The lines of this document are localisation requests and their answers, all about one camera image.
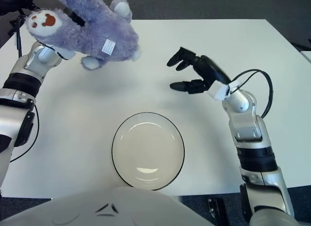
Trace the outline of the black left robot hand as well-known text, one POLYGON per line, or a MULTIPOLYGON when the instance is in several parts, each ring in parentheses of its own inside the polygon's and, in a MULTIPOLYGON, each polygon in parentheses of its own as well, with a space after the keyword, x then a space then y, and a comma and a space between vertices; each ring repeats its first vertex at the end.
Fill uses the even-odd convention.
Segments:
POLYGON ((71 18, 71 20, 72 20, 73 22, 75 22, 75 23, 78 24, 79 26, 81 26, 81 27, 84 27, 84 26, 85 26, 85 21, 84 21, 81 17, 79 17, 76 13, 71 12, 70 15, 69 15, 69 17, 71 18))

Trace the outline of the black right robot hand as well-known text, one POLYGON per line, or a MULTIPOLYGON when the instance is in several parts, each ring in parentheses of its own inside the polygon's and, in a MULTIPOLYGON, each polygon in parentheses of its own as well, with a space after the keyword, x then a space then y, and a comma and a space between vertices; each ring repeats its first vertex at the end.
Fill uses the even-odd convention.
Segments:
POLYGON ((170 88, 176 91, 187 92, 189 94, 203 93, 209 90, 215 81, 228 85, 231 79, 205 55, 197 56, 194 52, 181 47, 168 61, 167 66, 177 65, 176 70, 181 71, 188 66, 192 66, 195 72, 202 79, 192 81, 182 81, 170 84, 170 88))

